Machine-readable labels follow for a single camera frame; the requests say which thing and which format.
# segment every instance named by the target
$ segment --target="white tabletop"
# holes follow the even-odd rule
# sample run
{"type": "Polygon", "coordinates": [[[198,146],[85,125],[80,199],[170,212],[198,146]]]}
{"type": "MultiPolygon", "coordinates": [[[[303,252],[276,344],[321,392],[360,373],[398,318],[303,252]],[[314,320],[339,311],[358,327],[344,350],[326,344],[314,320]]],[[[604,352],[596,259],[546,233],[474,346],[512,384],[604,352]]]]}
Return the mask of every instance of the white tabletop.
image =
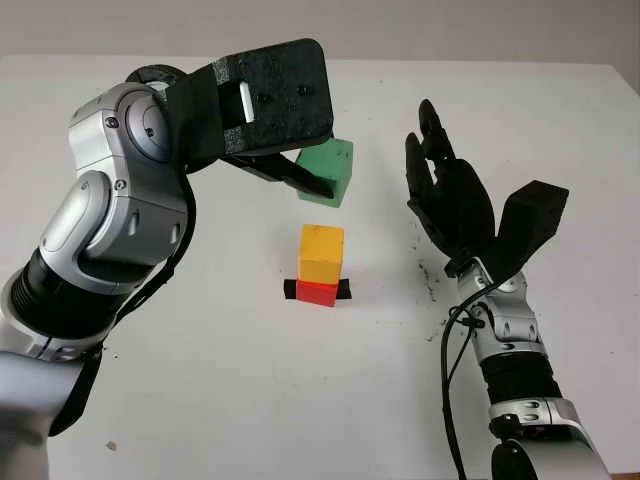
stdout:
{"type": "MultiPolygon", "coordinates": [[[[72,112],[152,62],[207,59],[0,62],[2,278],[74,180],[72,112]]],[[[85,415],[50,442],[52,480],[453,477],[438,353],[455,287],[405,206],[404,137],[424,97],[498,214],[532,179],[570,189],[557,236],[525,268],[529,301],[608,468],[640,469],[638,96],[605,66],[341,61],[329,76],[336,135],[355,144],[343,206],[222,163],[195,175],[191,249],[107,341],[85,415]],[[345,228],[353,300],[283,299],[303,223],[345,228]]],[[[468,473],[486,477],[494,440],[471,351],[452,395],[468,473]]]]}

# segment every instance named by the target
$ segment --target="green cube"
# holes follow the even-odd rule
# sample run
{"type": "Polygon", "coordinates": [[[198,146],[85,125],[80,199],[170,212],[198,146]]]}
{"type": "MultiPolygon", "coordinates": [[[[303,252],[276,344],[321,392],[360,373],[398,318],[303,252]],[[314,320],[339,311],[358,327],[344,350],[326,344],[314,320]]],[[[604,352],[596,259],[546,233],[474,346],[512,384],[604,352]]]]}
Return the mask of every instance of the green cube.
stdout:
{"type": "Polygon", "coordinates": [[[321,145],[303,148],[296,163],[314,175],[329,180],[333,198],[298,191],[298,198],[338,208],[347,191],[353,165],[353,143],[330,138],[321,145]]]}

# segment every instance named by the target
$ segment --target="robotic arm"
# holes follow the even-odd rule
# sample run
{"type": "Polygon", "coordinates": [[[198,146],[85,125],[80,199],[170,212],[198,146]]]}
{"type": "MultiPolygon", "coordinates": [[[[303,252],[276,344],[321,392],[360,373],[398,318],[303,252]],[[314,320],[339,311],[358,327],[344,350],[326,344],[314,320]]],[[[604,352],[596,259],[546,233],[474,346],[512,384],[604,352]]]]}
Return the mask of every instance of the robotic arm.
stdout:
{"type": "Polygon", "coordinates": [[[507,200],[498,235],[491,201],[473,168],[458,159],[433,105],[420,105],[420,130],[406,141],[409,207],[450,258],[462,303],[451,309],[441,346],[445,430],[460,479],[466,479],[449,400],[458,359],[448,368],[453,325],[469,327],[487,383],[489,428],[500,444],[494,480],[605,480],[609,476],[573,404],[562,397],[526,300],[520,269],[558,227],[568,191],[534,181],[507,200]],[[435,165],[435,181],[425,159],[435,165]],[[467,318],[458,320],[462,314],[467,318]]]}
{"type": "Polygon", "coordinates": [[[102,342],[173,274],[195,224],[188,173],[223,159],[332,196],[324,180],[279,153],[331,135],[316,42],[231,55],[189,75],[144,67],[128,80],[73,115],[78,178],[28,264],[2,289],[2,480],[48,478],[46,439],[82,415],[102,342]]]}

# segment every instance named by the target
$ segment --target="red block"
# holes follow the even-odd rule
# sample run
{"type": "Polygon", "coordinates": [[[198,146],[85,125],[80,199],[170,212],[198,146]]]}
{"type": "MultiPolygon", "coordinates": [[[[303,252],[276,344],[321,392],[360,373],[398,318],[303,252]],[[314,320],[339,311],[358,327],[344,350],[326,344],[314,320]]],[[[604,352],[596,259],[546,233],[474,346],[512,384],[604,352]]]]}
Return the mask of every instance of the red block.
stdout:
{"type": "Polygon", "coordinates": [[[296,299],[301,302],[315,303],[333,307],[338,295],[338,284],[312,283],[296,280],[296,299]]]}

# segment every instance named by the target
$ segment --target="yellow cube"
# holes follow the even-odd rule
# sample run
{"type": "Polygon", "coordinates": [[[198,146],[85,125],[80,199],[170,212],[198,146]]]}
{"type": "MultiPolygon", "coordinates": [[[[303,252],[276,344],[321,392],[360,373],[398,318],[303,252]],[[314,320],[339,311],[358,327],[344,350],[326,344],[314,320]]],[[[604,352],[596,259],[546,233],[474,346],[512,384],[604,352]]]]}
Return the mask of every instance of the yellow cube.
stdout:
{"type": "Polygon", "coordinates": [[[298,280],[335,285],[342,270],[344,230],[303,225],[298,250],[298,280]]]}

